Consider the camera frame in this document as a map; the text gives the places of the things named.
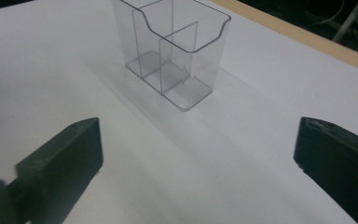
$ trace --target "cable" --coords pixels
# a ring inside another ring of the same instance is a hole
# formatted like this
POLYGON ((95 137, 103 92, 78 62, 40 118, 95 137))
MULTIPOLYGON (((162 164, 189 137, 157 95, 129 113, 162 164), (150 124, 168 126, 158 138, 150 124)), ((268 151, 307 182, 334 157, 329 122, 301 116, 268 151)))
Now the cable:
POLYGON ((341 13, 342 8, 344 8, 344 4, 345 4, 345 0, 342 0, 341 7, 339 8, 338 12, 336 14, 334 14, 334 16, 332 16, 329 19, 324 20, 324 21, 318 21, 318 22, 312 23, 310 25, 305 26, 304 28, 309 29, 312 26, 322 25, 322 24, 325 24, 325 23, 328 23, 328 22, 332 21, 333 19, 335 19, 339 15, 339 13, 341 13))
MULTIPOLYGON (((290 17, 289 12, 287 11, 286 4, 284 3, 283 0, 280 0, 280 2, 281 2, 282 11, 283 11, 284 16, 285 16, 285 20, 286 20, 286 21, 289 21, 290 23, 293 23, 293 20, 292 20, 292 18, 290 17)), ((276 6, 277 8, 280 8, 278 2, 274 1, 274 4, 275 4, 275 6, 276 6)))

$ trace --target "white tabletop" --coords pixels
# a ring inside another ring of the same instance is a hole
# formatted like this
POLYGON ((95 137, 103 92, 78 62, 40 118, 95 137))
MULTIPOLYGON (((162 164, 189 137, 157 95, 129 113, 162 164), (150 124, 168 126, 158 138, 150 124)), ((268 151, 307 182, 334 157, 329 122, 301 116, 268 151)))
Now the white tabletop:
POLYGON ((0 9, 0 178, 99 117, 103 168, 65 223, 354 223, 293 153, 301 116, 358 133, 358 69, 228 13, 215 90, 183 113, 124 68, 109 0, 0 9))

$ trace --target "transparent organizer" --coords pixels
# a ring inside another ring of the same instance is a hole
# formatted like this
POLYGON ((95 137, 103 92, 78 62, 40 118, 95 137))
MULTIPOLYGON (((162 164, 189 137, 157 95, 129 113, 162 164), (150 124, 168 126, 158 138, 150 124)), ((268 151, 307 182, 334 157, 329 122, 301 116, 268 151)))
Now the transparent organizer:
POLYGON ((231 18, 194 0, 112 0, 126 67, 178 109, 213 91, 231 18))

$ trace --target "dark background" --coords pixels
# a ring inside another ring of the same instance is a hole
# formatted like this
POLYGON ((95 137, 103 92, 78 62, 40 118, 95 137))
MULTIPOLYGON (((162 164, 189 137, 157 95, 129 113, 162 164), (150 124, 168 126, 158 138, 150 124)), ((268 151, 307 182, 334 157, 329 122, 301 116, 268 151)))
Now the dark background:
MULTIPOLYGON (((268 14, 327 39, 332 39, 350 15, 358 0, 240 0, 268 14)), ((358 23, 354 23, 340 42, 358 51, 358 23)))

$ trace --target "container rim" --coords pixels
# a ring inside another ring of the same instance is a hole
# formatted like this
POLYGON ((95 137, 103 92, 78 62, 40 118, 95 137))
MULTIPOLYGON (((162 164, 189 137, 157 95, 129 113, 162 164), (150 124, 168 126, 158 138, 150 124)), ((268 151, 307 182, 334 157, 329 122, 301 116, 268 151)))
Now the container rim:
POLYGON ((175 32, 173 32, 173 33, 171 33, 171 34, 169 34, 169 35, 166 35, 166 36, 162 36, 162 35, 160 35, 159 33, 155 32, 155 31, 151 28, 151 26, 150 26, 150 24, 149 24, 149 21, 148 21, 146 15, 145 15, 145 13, 141 10, 142 7, 147 7, 147 6, 153 5, 153 4, 155 4, 155 3, 157 3, 157 2, 160 2, 160 1, 163 1, 163 0, 158 0, 158 1, 156 1, 156 2, 147 4, 147 5, 142 6, 142 7, 135 7, 135 6, 131 5, 130 3, 128 3, 128 2, 125 1, 125 0, 119 0, 119 1, 122 2, 122 3, 124 3, 124 4, 126 4, 126 5, 128 5, 128 6, 130 6, 130 7, 132 7, 132 8, 134 8, 134 9, 137 10, 137 11, 141 12, 142 15, 143 15, 143 17, 145 18, 146 25, 147 25, 148 29, 149 29, 153 34, 155 34, 155 35, 161 37, 162 39, 166 40, 167 42, 171 43, 172 45, 176 46, 177 48, 181 49, 182 51, 184 51, 184 52, 186 52, 186 53, 196 53, 196 52, 199 52, 200 50, 202 50, 202 49, 208 47, 209 45, 211 45, 213 42, 215 42, 216 40, 218 40, 218 39, 222 36, 222 33, 223 33, 224 29, 226 28, 228 22, 231 21, 231 17, 230 17, 227 13, 224 13, 224 12, 222 12, 222 11, 220 11, 220 10, 217 10, 216 8, 207 6, 207 5, 205 5, 205 4, 203 4, 202 2, 199 2, 199 1, 197 1, 197 0, 193 0, 193 2, 196 2, 196 3, 200 4, 200 5, 203 5, 203 6, 205 6, 205 7, 208 7, 208 8, 210 8, 210 9, 214 10, 214 11, 217 11, 217 12, 223 14, 223 15, 226 15, 226 16, 227 16, 227 19, 223 22, 223 24, 222 24, 222 26, 221 26, 221 28, 220 28, 219 35, 218 35, 216 38, 214 38, 213 40, 207 42, 206 44, 202 45, 201 47, 199 47, 199 48, 197 48, 197 49, 195 49, 195 50, 186 50, 186 49, 183 49, 182 47, 178 46, 177 44, 173 43, 173 42, 172 42, 171 40, 169 40, 168 38, 166 38, 166 36, 170 36, 170 35, 172 35, 172 34, 175 33, 175 32))

